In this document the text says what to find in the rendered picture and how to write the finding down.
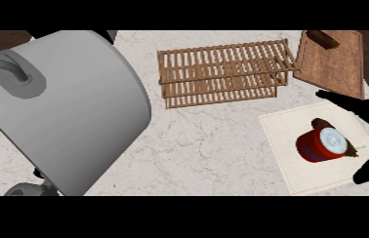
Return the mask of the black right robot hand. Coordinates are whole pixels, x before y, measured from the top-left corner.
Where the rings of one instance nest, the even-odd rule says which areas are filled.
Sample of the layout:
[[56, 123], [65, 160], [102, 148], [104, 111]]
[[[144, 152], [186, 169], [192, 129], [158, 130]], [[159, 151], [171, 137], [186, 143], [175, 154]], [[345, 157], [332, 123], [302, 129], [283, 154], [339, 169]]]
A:
[[[351, 111], [358, 118], [369, 124], [369, 99], [357, 99], [333, 92], [318, 90], [316, 96], [330, 101], [344, 110]], [[361, 184], [369, 182], [369, 160], [361, 165], [352, 175], [352, 182]]]

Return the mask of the red can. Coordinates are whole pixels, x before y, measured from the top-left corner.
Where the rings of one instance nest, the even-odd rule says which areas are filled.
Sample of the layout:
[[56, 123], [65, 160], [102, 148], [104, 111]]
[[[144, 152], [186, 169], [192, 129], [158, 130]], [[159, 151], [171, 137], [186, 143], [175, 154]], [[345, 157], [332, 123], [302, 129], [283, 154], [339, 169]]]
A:
[[335, 128], [318, 127], [296, 138], [295, 148], [308, 162], [318, 163], [345, 155], [347, 140]]

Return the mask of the cream square placemat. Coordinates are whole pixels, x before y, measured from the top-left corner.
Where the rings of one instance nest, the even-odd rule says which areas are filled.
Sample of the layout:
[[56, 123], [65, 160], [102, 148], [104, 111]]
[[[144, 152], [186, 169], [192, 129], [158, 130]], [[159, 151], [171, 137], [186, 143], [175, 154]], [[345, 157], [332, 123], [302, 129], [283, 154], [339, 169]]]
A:
[[[299, 156], [295, 140], [311, 130], [314, 118], [324, 119], [338, 128], [357, 150], [357, 157], [311, 163]], [[354, 114], [323, 101], [265, 114], [259, 121], [289, 194], [307, 195], [349, 183], [352, 174], [369, 160], [369, 136]]]

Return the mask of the wooden tiered shelf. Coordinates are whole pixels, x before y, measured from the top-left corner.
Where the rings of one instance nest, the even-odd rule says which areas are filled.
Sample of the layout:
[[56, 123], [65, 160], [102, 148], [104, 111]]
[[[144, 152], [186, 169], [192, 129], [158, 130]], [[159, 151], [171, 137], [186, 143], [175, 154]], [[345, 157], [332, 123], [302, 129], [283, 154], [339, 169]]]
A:
[[156, 52], [165, 108], [277, 96], [296, 71], [287, 40]]

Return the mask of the brown wooden cutting board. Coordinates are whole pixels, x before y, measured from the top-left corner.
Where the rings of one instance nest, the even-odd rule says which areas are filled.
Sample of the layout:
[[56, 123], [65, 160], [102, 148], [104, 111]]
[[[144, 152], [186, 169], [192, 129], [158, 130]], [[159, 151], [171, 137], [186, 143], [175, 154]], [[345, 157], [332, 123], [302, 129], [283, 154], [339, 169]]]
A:
[[301, 32], [293, 77], [341, 95], [364, 99], [363, 42], [355, 30], [324, 30], [338, 41], [326, 50]]

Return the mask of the dark brown wooden block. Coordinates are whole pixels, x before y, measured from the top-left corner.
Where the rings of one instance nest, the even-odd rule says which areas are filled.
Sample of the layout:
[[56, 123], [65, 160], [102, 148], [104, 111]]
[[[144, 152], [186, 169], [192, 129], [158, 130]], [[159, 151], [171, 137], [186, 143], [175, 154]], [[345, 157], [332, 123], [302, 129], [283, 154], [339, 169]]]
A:
[[326, 50], [339, 46], [339, 42], [321, 30], [308, 30], [305, 34]]

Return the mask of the dark brown wooden panel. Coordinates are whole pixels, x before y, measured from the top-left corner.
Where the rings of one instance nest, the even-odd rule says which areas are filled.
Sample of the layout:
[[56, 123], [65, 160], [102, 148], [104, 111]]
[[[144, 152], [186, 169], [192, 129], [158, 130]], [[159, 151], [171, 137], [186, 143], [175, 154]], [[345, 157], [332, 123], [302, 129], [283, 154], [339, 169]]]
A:
[[25, 30], [0, 30], [0, 51], [10, 49], [31, 40], [31, 34]]

